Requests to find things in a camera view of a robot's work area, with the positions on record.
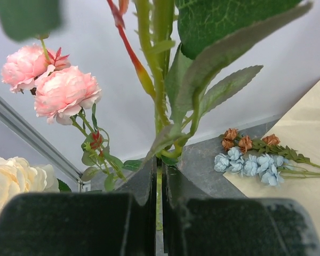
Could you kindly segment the peach rose stem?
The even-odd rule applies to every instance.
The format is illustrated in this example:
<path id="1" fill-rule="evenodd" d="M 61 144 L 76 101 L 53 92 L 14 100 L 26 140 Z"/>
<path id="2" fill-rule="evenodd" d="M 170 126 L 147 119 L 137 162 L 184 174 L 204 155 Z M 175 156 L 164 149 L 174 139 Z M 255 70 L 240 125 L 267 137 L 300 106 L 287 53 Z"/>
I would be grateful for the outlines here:
<path id="1" fill-rule="evenodd" d="M 259 65 L 210 87 L 216 75 L 273 32 L 305 15 L 312 1 L 135 1 L 144 66 L 125 34 L 129 1 L 108 2 L 115 27 L 155 110 L 147 158 L 178 159 L 201 118 L 255 78 Z M 46 40 L 62 25 L 60 1 L 0 1 L 12 40 Z"/>

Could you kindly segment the light blue flower stem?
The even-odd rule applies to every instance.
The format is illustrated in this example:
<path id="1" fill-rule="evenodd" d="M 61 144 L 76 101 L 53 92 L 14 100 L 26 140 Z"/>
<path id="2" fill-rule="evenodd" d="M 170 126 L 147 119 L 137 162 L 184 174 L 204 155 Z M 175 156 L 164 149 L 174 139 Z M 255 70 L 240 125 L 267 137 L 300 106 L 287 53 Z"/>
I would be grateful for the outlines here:
<path id="1" fill-rule="evenodd" d="M 214 158 L 214 170 L 255 177 L 268 186 L 279 186 L 286 179 L 320 178 L 320 172 L 298 167 L 283 156 L 271 154 L 243 154 L 240 147 L 232 147 L 227 153 Z"/>

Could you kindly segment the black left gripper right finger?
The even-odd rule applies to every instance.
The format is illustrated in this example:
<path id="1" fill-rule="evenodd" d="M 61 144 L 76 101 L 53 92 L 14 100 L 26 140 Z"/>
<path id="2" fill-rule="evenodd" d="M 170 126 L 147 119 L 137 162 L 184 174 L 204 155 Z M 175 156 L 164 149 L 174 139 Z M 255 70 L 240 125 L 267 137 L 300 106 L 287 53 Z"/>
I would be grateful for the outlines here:
<path id="1" fill-rule="evenodd" d="M 308 212 L 286 198 L 214 198 L 175 166 L 162 166 L 168 255 L 320 255 Z"/>

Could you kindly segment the brown rose stem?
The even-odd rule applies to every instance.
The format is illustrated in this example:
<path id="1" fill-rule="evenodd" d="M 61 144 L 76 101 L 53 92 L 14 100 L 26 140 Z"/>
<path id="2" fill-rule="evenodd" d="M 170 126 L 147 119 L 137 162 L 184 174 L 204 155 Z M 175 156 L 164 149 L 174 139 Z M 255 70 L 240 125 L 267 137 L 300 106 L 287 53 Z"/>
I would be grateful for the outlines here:
<path id="1" fill-rule="evenodd" d="M 262 139 L 251 139 L 248 135 L 241 135 L 238 129 L 229 128 L 224 134 L 221 134 L 219 138 L 222 139 L 221 144 L 225 151 L 231 149 L 232 146 L 238 146 L 243 154 L 248 153 L 249 151 L 274 154 L 283 156 L 296 163 L 308 164 L 320 168 L 320 165 L 312 163 L 308 157 L 305 157 L 301 153 L 297 153 L 295 149 L 292 149 L 289 146 L 281 146 L 281 141 L 275 134 L 267 135 Z"/>

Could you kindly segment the orange wrapping paper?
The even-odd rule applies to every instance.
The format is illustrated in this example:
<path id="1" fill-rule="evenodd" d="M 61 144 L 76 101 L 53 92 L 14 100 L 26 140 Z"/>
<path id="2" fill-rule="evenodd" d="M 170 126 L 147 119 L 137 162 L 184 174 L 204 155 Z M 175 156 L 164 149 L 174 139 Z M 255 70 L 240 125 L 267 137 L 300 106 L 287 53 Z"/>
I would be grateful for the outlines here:
<path id="1" fill-rule="evenodd" d="M 271 187 L 259 178 L 224 176 L 247 197 L 289 198 L 309 213 L 320 238 L 320 80 L 267 132 L 275 134 L 290 159 L 284 183 Z"/>

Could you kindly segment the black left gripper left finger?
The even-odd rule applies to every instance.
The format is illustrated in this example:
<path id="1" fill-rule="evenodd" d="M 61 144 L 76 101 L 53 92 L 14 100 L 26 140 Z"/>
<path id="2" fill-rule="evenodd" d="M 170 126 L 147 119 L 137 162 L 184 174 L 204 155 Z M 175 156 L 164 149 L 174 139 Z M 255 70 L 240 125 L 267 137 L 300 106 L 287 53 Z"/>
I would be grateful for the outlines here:
<path id="1" fill-rule="evenodd" d="M 0 255 L 154 255 L 156 160 L 117 190 L 25 193 L 0 214 Z"/>

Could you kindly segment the pink rose stem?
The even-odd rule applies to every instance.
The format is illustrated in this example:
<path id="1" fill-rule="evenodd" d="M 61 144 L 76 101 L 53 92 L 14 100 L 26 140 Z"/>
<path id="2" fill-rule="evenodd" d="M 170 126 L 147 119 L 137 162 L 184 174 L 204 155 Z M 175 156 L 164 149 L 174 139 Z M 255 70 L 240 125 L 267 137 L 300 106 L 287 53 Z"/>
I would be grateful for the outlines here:
<path id="1" fill-rule="evenodd" d="M 82 163 L 87 167 L 81 175 L 90 181 L 99 172 L 106 175 L 105 191 L 115 189 L 125 180 L 124 170 L 136 171 L 140 160 L 122 162 L 110 152 L 110 136 L 98 125 L 97 103 L 102 96 L 97 79 L 83 73 L 69 61 L 69 56 L 41 44 L 26 45 L 9 54 L 1 69 L 2 82 L 12 93 L 29 91 L 34 97 L 37 117 L 51 124 L 71 125 L 85 137 L 81 144 Z"/>

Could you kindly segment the cream white rose stem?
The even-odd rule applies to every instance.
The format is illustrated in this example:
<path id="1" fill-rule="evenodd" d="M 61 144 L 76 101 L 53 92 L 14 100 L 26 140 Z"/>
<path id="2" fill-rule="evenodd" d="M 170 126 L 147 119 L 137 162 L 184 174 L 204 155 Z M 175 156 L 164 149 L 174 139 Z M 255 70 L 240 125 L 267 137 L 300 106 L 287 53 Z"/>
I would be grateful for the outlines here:
<path id="1" fill-rule="evenodd" d="M 31 166 L 22 157 L 0 157 L 0 213 L 4 206 L 21 193 L 53 193 L 69 191 L 69 187 L 55 176 L 52 165 Z"/>

